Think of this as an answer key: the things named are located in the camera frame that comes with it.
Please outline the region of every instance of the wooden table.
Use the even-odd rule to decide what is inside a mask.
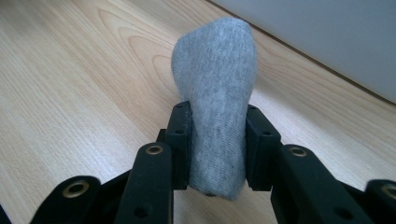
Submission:
[[[31,220],[66,178],[104,183],[130,169],[179,102],[173,46],[222,16],[206,1],[1,0],[0,203],[11,220]],[[396,180],[396,105],[253,33],[260,69],[250,103],[283,143],[311,148],[358,189]],[[175,223],[276,223],[269,196],[176,192]]]

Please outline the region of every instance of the gray fabric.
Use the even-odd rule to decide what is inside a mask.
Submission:
[[[245,119],[257,71],[244,21],[221,18],[182,36],[172,71],[191,103],[190,186],[235,200],[245,183]]]

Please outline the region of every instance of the folded sock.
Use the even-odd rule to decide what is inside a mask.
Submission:
[[[257,71],[244,21],[221,18],[182,36],[172,55],[192,111],[190,186],[235,200],[245,183],[245,120]]]

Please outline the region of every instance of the light wood tabletop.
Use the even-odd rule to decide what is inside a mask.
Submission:
[[[105,183],[131,169],[179,102],[170,67],[177,40],[223,16],[198,0],[0,0],[0,204],[12,222],[29,222],[71,176]],[[250,103],[282,142],[310,148],[358,189],[396,180],[396,105],[253,34],[259,71]],[[245,186],[235,202],[176,191],[175,223],[276,218],[270,193]]]

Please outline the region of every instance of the wood grain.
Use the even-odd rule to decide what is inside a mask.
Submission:
[[[130,169],[178,103],[173,46],[222,16],[198,0],[0,0],[0,203],[13,223],[29,222],[68,177],[106,182]],[[283,143],[311,148],[359,189],[395,180],[396,105],[253,33],[260,69],[250,103]],[[269,195],[176,192],[175,223],[276,223]]]

